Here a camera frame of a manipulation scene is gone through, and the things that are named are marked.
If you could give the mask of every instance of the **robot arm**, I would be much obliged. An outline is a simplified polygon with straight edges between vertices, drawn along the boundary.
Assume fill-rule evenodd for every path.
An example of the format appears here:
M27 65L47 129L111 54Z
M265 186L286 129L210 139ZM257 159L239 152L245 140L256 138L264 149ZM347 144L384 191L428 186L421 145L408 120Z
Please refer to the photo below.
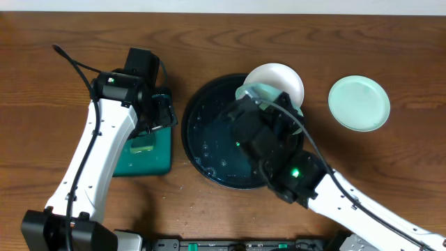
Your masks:
M60 47L55 45L54 49L78 72L77 66L92 69L73 61ZM95 104L91 102L82 138L61 184L43 212L29 210L24 216L22 233L31 251L64 250L70 246L67 243L74 243L77 250L141 249L140 235L111 233L100 223L109 184L126 140L143 131L153 132L177 124L170 90L155 88L159 64L158 57L150 51L131 48L124 69L112 72L92 69L99 72L92 87L80 73L89 90L93 90L92 98L98 100L99 133L82 170L79 166L87 156L95 132ZM73 186L75 176L79 180ZM68 208L71 197L72 207Z
M121 106L121 102L117 100L100 99L99 108L100 134L77 184L78 188L72 206L74 218L78 218L81 213L88 213L89 219L96 222L102 222L104 219L105 199L116 163L125 141L135 129L138 120L133 106ZM70 192L73 178L79 169L94 128L95 111L93 103L90 103L84 133L68 171L45 206L45 208L52 207L54 214L66 214L67 194Z
M390 223L392 226L413 237L426 247L433 250L446 250L445 237L433 234L421 227L418 227L398 215L387 210L376 203L358 189L353 187L339 172L335 172L337 180L342 187L356 198L360 203L373 212L375 215ZM393 231L384 227L379 222L370 218L362 210L354 207L352 203L342 195L331 177L326 174L321 182L316 186L317 198L310 199L308 207L316 213L320 213L335 222L350 229L353 233L361 236L364 240L372 244L378 250L405 250L418 251L420 247L400 237Z
M446 250L445 237L390 212L353 187L339 172L332 170L334 177L331 177L325 168L330 168L326 163L313 153L303 151L302 145L296 143L299 136L293 134L300 128L296 122L302 124L303 118L292 108L288 94L282 93L274 102L263 100L270 103L265 110L259 108L265 104L261 104L263 101L257 98L254 90L247 90L246 94L228 107L222 118L231 121L234 140L239 143L251 166L258 167L254 173L260 172L268 188L278 197L288 203L298 202L342 224L379 250ZM279 108L298 121L283 116L284 111L277 110ZM334 180L345 191L341 191ZM342 250L367 250L365 247L348 245Z

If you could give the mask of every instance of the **white wall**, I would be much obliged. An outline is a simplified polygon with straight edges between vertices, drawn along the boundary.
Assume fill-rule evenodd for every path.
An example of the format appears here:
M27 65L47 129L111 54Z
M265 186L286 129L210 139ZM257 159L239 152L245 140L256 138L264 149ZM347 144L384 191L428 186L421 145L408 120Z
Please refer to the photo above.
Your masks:
M0 0L0 10L446 15L446 0Z

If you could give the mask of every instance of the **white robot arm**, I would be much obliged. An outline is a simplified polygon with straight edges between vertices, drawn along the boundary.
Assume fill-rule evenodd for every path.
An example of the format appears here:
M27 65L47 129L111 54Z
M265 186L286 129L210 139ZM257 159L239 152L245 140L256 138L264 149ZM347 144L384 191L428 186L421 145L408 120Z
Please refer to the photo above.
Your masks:
M105 199L116 163L125 141L136 127L138 118L132 106L123 107L120 101L101 98L98 104L101 120L100 134L77 184L72 216L78 218L79 214L84 212L90 215L90 220L101 223L104 219ZM52 207L54 214L66 214L67 194L70 192L75 174L89 145L95 129L95 121L93 103L90 103L84 133L68 171L45 206L45 208Z
M376 203L364 195L358 189L353 187L339 172L335 172L337 180L347 192L356 198L369 211L390 223L400 231L413 237L426 247L432 250L446 250L446 239L439 234L433 234L421 227L418 227L398 215L387 210L385 207ZM407 241L403 237L397 235L393 231L384 227L379 222L370 218L362 210L354 207L352 203L343 196L342 192L335 185L331 177L326 174L322 181L318 184L315 191L318 197L310 199L308 207L316 213L320 213L335 222L350 229L378 250L404 250L404 251L418 251L420 247ZM361 250L362 245L356 247L345 247L347 250Z

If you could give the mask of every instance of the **teal tray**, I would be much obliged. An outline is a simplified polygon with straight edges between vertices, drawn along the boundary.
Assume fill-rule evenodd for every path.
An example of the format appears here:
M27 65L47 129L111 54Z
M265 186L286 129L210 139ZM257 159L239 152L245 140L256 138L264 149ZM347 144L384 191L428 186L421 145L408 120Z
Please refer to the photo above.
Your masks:
M153 134L155 143L152 150L135 152L131 149L133 139L125 143L113 177L163 175L170 172L171 128L158 130Z

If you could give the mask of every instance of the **wire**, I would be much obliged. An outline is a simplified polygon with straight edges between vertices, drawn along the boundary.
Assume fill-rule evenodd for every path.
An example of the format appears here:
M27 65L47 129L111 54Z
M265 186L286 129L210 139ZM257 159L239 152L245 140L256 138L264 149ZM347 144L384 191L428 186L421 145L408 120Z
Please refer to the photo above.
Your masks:
M86 66L86 65L84 65L83 63L80 63L80 62L78 62L78 61L76 61L76 60L73 60L73 61L74 61L78 66L80 66L80 67L83 67L83 68L85 68L85 69L87 69L87 70L91 70L91 71L96 72L96 73L101 73L101 71L98 70L98 69L95 69L95 68L90 67L90 66Z
M354 206L356 206L357 208L361 209L361 211L363 211L370 218L372 218L375 221L381 223L384 227L387 227L389 230L391 230L394 233L398 234L400 237L403 237L404 239L406 239L407 241L411 242L412 244L417 245L419 248L421 248L421 250L433 250L433 249L431 249L429 247L426 247L423 243L421 243L418 240L414 239L412 236L409 236L408 234L402 232L400 229L397 229L396 227L392 226L391 224L387 223L386 221L384 221L383 219L381 219L380 217L378 217L377 215L372 213L369 209L367 209L363 205L361 205L361 203L358 200L354 199L347 191L345 191L345 189L342 187L342 185L338 182L337 178L335 177L335 171L333 171L333 169L328 166L327 162L325 161L325 158L322 156L322 153L319 151L319 148L317 147L316 143L314 143L314 140L310 136L310 134L308 133L307 129L305 129L303 124L301 124L301 122L296 117L294 117L294 115L292 115L290 112L288 112L285 108L281 107L280 105L278 105L278 104L276 104L276 103L274 103L272 101L266 100L264 98L252 98L251 100L264 102L267 105L273 106L275 109L278 109L279 111L285 113L287 116L292 118L294 120L294 122L296 122L298 124L300 129L302 129L302 131L304 132L305 136L308 138L309 142L312 144L312 146L313 146L314 150L316 151L318 157L321 159L326 172L328 173L328 175L330 175L330 177L333 180L334 184L342 192L342 194L349 201L351 201L351 203L353 203Z
M76 72L79 74L79 76L82 78L82 80L85 83L85 86L87 87L87 89L89 90L90 93L90 97L91 100L93 101L93 105L95 107L95 118L96 118L96 123L95 123L95 130L93 131L93 136L91 137L90 140L90 144L87 147L84 157L82 158L81 164L79 166L79 169L76 172L75 178L72 181L72 185L71 185L71 189L70 189L70 193L68 194L68 202L67 202L67 212L66 212L66 227L65 227L65 238L66 238L66 245L67 245L67 251L73 251L73 246L72 246L72 233L71 233L71 214L72 214L72 203L73 200L75 198L75 192L77 189L77 183L79 182L79 178L82 174L82 170L84 169L85 163L89 158L91 149L93 148L93 145L95 144L95 140L98 137L99 134L99 129L100 129L100 115L99 115L99 105L98 105L98 100L97 97L94 94L94 90L91 87L91 85L89 84L89 81L87 80L87 78L85 77L85 75L83 74L83 72L81 71L81 69L79 68L79 66L77 66L79 63L77 63L76 61L72 60L70 58L70 56L68 56L68 54L63 51L62 48L60 48L58 45L53 44L52 45L53 49L59 53L59 55L61 55L63 58L67 59L68 62L71 63L71 65L73 66L73 68L76 70Z
M76 60L70 58L70 56L68 56L68 54L67 54L67 53L66 53L60 46L58 46L57 44L53 44L52 46L53 46L53 49L54 49L59 55L61 55L64 59L68 60L68 62L70 62L71 64L74 62L75 64L74 64L74 65L72 64L72 65L73 65L73 67L74 67L75 69L78 68L77 66L80 66L80 67L83 67L83 68L85 68L85 69L87 69L87 70L91 70L91 71L93 71L93 72L101 73L101 71L98 70L98 69L95 69L95 68L90 67L90 66L86 66L86 65L84 65L83 63L80 63L80 62L78 62L78 61L76 61Z
M164 83L162 83L163 86L166 86L167 84L167 71L166 71L166 66L164 66L164 63L160 60L160 65L161 65L161 69L162 69L162 74L164 74Z

